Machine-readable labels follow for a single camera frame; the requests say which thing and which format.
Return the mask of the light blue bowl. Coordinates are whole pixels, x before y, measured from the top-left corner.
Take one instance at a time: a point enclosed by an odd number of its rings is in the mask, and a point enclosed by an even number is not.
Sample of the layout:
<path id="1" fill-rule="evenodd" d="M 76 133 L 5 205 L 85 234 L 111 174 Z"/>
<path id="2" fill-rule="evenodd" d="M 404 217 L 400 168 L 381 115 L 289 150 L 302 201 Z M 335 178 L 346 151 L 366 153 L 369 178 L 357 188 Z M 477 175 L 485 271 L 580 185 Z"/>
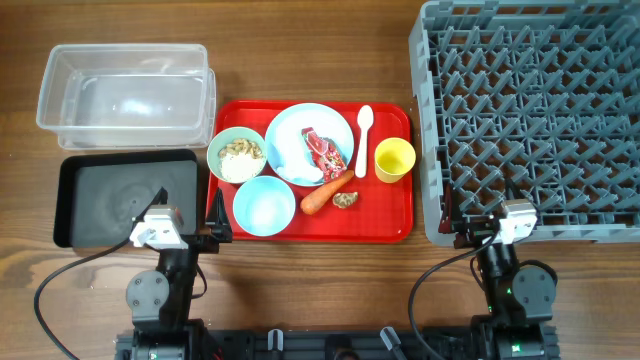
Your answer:
<path id="1" fill-rule="evenodd" d="M 232 209 L 236 223 L 244 232 L 269 237 L 291 223 L 296 213 L 296 198 L 280 178 L 258 176 L 237 190 Z"/>

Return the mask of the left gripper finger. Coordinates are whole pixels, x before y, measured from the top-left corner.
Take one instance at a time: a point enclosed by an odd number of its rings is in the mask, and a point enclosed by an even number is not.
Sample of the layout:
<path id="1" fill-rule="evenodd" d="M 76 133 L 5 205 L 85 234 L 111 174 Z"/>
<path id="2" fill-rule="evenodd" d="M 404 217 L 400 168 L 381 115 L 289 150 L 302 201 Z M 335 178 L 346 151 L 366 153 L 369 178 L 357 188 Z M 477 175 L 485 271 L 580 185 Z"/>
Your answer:
<path id="1" fill-rule="evenodd" d="M 141 211 L 141 213 L 135 218 L 135 222 L 141 222 L 146 212 L 156 205 L 166 205 L 168 200 L 168 192 L 164 187 L 161 187 L 150 203 Z"/>
<path id="2" fill-rule="evenodd" d="M 212 235 L 230 235 L 231 224 L 227 216 L 224 204 L 224 196 L 221 189 L 217 189 L 212 203 L 208 208 L 205 225 Z"/>

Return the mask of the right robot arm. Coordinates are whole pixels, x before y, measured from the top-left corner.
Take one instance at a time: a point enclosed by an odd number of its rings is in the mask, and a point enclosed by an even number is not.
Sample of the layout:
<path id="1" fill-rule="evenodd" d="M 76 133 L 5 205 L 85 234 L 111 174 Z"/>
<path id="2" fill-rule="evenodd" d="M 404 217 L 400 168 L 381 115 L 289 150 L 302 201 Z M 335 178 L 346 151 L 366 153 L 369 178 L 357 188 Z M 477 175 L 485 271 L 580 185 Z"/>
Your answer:
<path id="1" fill-rule="evenodd" d="M 538 260 L 519 260 L 517 242 L 536 225 L 536 207 L 511 181 L 507 199 L 496 213 L 465 218 L 447 184 L 438 231 L 455 236 L 456 249 L 468 249 L 472 275 L 481 287 L 489 313 L 476 315 L 467 328 L 447 329 L 425 337 L 448 359 L 557 359 L 553 317 L 558 276 Z"/>

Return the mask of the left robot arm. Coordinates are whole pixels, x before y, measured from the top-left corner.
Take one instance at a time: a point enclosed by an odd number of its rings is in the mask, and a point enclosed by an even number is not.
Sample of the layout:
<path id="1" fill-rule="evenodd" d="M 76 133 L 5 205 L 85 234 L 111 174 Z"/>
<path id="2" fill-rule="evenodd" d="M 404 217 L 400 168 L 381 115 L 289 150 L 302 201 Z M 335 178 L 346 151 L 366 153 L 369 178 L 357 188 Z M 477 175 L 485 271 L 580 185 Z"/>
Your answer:
<path id="1" fill-rule="evenodd" d="M 223 193 L 218 190 L 209 206 L 206 234 L 182 235 L 180 212 L 167 203 L 160 189 L 143 212 L 134 218 L 129 240 L 136 247 L 159 253 L 154 270 L 135 275 L 126 289 L 132 312 L 131 336 L 116 340 L 116 360 L 222 359 L 223 350 L 201 319 L 190 319 L 194 282 L 202 274 L 202 253 L 216 254 L 232 241 Z"/>

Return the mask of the yellow plastic cup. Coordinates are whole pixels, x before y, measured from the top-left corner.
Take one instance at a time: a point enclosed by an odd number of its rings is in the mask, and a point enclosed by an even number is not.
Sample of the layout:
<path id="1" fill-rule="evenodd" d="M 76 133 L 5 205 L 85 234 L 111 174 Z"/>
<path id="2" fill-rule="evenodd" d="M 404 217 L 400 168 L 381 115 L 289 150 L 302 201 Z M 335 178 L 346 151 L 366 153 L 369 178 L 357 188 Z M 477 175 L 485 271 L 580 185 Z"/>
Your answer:
<path id="1" fill-rule="evenodd" d="M 375 174 L 384 183 L 395 183 L 412 170 L 416 158 L 409 141 L 399 137 L 384 139 L 374 152 Z"/>

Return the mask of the white tissue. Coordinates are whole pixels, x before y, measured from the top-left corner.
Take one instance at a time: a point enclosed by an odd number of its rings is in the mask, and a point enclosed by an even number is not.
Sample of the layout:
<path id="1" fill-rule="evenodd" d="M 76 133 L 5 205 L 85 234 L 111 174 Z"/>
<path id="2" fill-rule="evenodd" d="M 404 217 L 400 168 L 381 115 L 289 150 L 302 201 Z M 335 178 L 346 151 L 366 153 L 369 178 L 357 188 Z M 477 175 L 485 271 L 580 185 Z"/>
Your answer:
<path id="1" fill-rule="evenodd" d="M 309 160 L 309 150 L 301 135 L 301 127 L 293 120 L 283 121 L 275 133 L 275 146 L 281 159 L 276 172 L 288 180 L 318 182 L 321 170 Z"/>

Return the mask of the green bowl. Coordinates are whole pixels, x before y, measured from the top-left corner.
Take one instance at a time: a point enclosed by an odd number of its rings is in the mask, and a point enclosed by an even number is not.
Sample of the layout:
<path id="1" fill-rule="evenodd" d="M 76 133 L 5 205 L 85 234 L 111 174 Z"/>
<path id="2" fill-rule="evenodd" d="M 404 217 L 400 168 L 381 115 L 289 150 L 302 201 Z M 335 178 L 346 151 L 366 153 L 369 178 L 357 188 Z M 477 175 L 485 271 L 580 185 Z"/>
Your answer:
<path id="1" fill-rule="evenodd" d="M 246 138 L 249 139 L 251 141 L 254 141 L 258 144 L 258 146 L 262 149 L 265 157 L 266 157 L 266 163 L 267 163 L 267 149 L 266 149 L 266 145 L 265 145 L 265 141 L 263 139 L 263 137 L 258 134 L 256 131 L 247 128 L 247 127 L 231 127 L 231 128 L 227 128 L 225 130 L 222 130 L 221 132 L 219 132 L 211 141 L 211 143 L 209 144 L 209 147 L 207 149 L 207 164 L 209 167 L 210 172 L 219 180 L 225 181 L 222 178 L 222 175 L 220 173 L 219 170 L 219 164 L 220 164 L 220 160 L 218 157 L 218 152 L 228 143 L 231 143 L 234 139 L 236 138 Z M 262 171 L 259 173 L 261 174 L 266 166 L 266 163 L 262 169 Z"/>

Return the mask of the rice and nuts food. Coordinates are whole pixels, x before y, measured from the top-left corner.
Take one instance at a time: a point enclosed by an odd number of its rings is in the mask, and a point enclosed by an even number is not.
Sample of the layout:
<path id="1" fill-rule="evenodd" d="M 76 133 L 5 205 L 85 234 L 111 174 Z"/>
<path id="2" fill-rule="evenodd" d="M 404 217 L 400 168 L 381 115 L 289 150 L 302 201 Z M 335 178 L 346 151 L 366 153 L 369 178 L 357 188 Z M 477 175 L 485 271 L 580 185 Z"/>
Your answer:
<path id="1" fill-rule="evenodd" d="M 231 183 L 242 183 L 258 175 L 266 157 L 254 141 L 236 138 L 219 152 L 219 170 L 222 178 Z"/>

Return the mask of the red snack wrapper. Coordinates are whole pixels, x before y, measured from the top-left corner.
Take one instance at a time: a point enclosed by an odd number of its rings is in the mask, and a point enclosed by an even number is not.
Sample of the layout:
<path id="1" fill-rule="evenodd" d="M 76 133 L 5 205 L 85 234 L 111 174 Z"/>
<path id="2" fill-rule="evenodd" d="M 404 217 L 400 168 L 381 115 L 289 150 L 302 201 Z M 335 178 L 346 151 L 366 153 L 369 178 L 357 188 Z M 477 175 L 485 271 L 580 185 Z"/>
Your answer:
<path id="1" fill-rule="evenodd" d="M 326 183 L 340 177 L 347 170 L 342 155 L 331 141 L 318 136 L 312 127 L 302 129 L 301 135 Z"/>

